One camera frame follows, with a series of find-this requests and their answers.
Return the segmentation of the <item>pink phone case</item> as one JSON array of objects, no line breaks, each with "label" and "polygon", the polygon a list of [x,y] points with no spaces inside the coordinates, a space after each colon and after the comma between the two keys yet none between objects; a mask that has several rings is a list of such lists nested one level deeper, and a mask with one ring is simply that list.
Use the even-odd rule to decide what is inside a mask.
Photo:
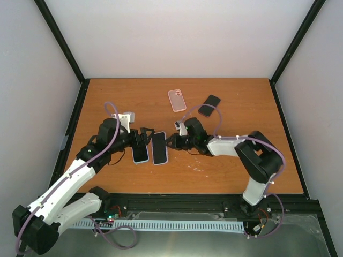
[{"label": "pink phone case", "polygon": [[180,89],[170,90],[167,95],[173,112],[181,112],[187,109]]}]

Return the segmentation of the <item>black smartphone red edge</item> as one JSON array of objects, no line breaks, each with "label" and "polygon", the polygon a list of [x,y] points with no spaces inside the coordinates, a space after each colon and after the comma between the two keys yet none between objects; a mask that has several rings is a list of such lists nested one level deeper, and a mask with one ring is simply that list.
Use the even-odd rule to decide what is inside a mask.
[{"label": "black smartphone red edge", "polygon": [[221,99],[219,97],[209,95],[204,104],[198,109],[198,113],[205,117],[209,117],[220,102]]}]

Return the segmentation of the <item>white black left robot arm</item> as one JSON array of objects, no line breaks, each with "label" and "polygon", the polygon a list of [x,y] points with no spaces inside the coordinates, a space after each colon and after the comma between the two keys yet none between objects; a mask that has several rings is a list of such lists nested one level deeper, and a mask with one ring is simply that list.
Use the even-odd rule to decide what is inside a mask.
[{"label": "white black left robot arm", "polygon": [[155,130],[131,129],[130,123],[127,114],[105,119],[98,133],[90,138],[67,171],[43,195],[27,207],[19,205],[14,209],[16,248],[24,243],[36,254],[45,254],[73,223],[90,214],[103,216],[111,211],[110,194],[99,187],[92,188],[73,203],[69,200],[109,164],[114,153],[123,152],[128,147],[148,145]]}]

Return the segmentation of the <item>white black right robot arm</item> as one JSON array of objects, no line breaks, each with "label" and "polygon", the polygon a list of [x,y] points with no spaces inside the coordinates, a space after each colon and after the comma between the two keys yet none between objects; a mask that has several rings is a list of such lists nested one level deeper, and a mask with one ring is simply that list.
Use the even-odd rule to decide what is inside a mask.
[{"label": "white black right robot arm", "polygon": [[286,167],[284,155],[259,131],[234,137],[209,135],[195,117],[176,122],[175,128],[177,132],[165,141],[171,149],[194,148],[201,155],[232,156],[241,160],[249,175],[242,198],[250,206],[258,205],[266,197],[268,187]]}]

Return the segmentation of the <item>black aluminium frame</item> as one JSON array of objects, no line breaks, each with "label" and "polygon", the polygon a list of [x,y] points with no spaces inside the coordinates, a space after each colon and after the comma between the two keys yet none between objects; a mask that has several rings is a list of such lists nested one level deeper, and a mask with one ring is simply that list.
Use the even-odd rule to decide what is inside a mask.
[{"label": "black aluminium frame", "polygon": [[[66,157],[71,149],[72,140],[76,131],[76,126],[81,114],[81,109],[84,105],[84,100],[86,97],[86,93],[90,84],[90,80],[86,79],[82,74],[66,40],[64,39],[53,15],[50,12],[50,9],[45,1],[36,1],[36,6],[38,7],[39,11],[41,12],[43,18],[45,19],[48,27],[50,28],[51,32],[53,33],[55,40],[57,41],[59,47],[61,48],[63,54],[65,55],[68,63],[70,64],[73,72],[75,73],[77,79],[81,84],[81,88],[79,90],[76,103],[74,105],[74,109],[68,124],[68,128],[66,131],[66,146],[60,151],[57,163],[55,165],[53,176],[51,178],[51,183],[56,182],[59,177],[62,175],[62,168],[65,167],[66,164]],[[281,77],[282,73],[284,72],[285,68],[287,67],[288,63],[290,62],[292,56],[295,54],[298,46],[302,42],[303,38],[305,37],[307,31],[309,30],[312,23],[315,21],[317,15],[319,14],[320,10],[322,9],[323,5],[325,4],[324,1],[314,1],[311,8],[309,9],[308,13],[306,14],[304,20],[301,23],[298,31],[296,32],[292,42],[290,43],[287,51],[285,52],[282,60],[280,61],[276,71],[274,72],[272,78],[269,80],[271,91],[273,93],[274,101],[277,105],[277,109],[281,118],[282,125],[284,127],[286,138],[288,144],[290,146],[290,151],[292,154],[292,158],[295,162],[296,170],[299,175],[301,185],[304,190],[307,189],[305,184],[305,180],[302,174],[302,170],[300,168],[298,156],[295,152],[294,144],[290,136],[289,128],[286,123],[285,115],[283,109],[281,107],[281,103],[279,100],[279,96],[277,90],[275,88],[277,81]],[[219,203],[221,198],[227,199],[229,202],[237,202],[238,201],[238,194],[223,194],[223,195],[200,195],[200,194],[112,194],[111,195],[115,200],[124,200],[129,199],[132,202],[140,203],[144,209],[150,210],[151,212],[156,212],[158,207],[161,207],[164,212],[171,212],[171,213],[180,213],[182,212],[182,207],[185,206],[187,202],[192,203],[197,207],[197,210],[202,212],[203,210],[200,209],[200,204],[204,203],[205,207],[209,207],[210,205]],[[324,240],[331,256],[337,256],[337,252],[335,250],[329,229],[327,227],[325,218],[323,216],[320,204],[317,200],[311,200],[309,198],[309,193],[304,192],[303,194],[283,194],[281,196],[284,200],[284,203],[290,205],[291,209],[296,211],[297,213],[307,214],[307,213],[314,213],[317,212],[319,217],[319,225],[322,230]]]}]

